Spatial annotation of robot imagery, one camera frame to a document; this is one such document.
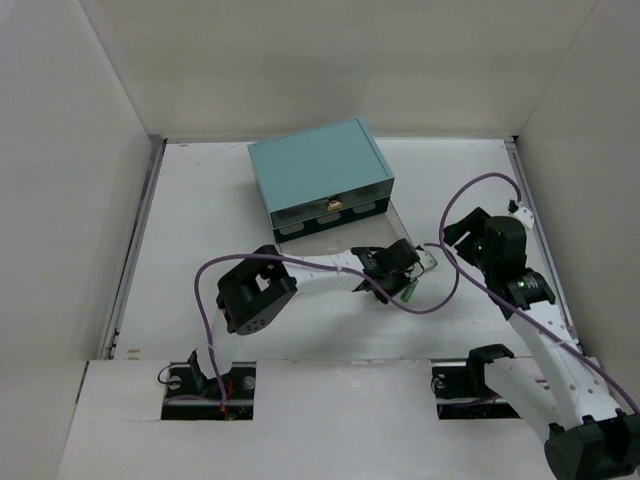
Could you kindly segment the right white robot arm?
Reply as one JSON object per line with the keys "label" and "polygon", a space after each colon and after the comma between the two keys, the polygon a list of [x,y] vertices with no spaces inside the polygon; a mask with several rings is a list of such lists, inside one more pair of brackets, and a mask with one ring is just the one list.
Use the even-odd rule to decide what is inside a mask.
{"label": "right white robot arm", "polygon": [[442,241],[477,268],[491,300],[532,354],[537,383],[503,345],[470,352],[464,384],[502,396],[543,444],[557,479],[614,479],[639,467],[639,416],[627,414],[584,357],[544,277],[527,265],[530,212],[491,216],[474,209],[443,229]]}

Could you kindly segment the clear drawer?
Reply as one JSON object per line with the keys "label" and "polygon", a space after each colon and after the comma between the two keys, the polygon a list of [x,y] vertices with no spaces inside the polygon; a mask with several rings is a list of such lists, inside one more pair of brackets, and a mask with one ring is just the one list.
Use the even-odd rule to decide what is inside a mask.
{"label": "clear drawer", "polygon": [[402,238],[413,243],[394,205],[389,203],[385,213],[281,243],[278,250],[285,255],[320,256],[353,247],[386,248]]}
{"label": "clear drawer", "polygon": [[385,211],[391,197],[394,180],[386,180],[345,192],[313,199],[298,205],[283,207],[270,214],[275,229],[282,229],[320,217],[331,217],[338,213],[342,217],[356,217]]}

